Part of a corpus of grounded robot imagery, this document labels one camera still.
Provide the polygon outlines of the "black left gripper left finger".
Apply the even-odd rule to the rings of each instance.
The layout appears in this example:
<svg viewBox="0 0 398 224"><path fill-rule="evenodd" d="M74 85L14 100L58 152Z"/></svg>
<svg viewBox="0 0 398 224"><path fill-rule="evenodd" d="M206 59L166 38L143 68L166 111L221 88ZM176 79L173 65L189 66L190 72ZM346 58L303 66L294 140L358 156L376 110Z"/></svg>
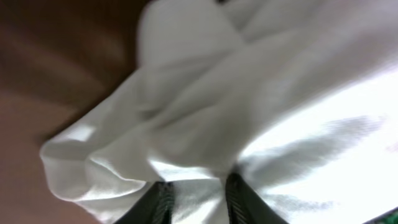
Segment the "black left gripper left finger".
<svg viewBox="0 0 398 224"><path fill-rule="evenodd" d="M172 182L155 182L115 224L171 224L175 203Z"/></svg>

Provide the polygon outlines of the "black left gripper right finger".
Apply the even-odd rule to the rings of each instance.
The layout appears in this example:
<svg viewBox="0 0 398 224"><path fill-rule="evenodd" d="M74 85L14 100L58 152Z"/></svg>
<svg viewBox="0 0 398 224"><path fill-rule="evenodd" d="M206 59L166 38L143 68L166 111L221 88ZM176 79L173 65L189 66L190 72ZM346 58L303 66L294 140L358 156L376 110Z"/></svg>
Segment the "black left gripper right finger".
<svg viewBox="0 0 398 224"><path fill-rule="evenodd" d="M226 179L225 198L230 224L288 224L237 173Z"/></svg>

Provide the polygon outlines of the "white Puma t-shirt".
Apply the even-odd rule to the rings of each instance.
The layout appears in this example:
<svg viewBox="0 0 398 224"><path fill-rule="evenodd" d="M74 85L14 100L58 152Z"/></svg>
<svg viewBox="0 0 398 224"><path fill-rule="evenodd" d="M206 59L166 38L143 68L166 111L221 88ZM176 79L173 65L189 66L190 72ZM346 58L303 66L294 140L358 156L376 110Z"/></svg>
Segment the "white Puma t-shirt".
<svg viewBox="0 0 398 224"><path fill-rule="evenodd" d="M115 223L155 184L228 223L227 176L288 223L397 207L397 1L150 3L139 66L40 151L50 191Z"/></svg>

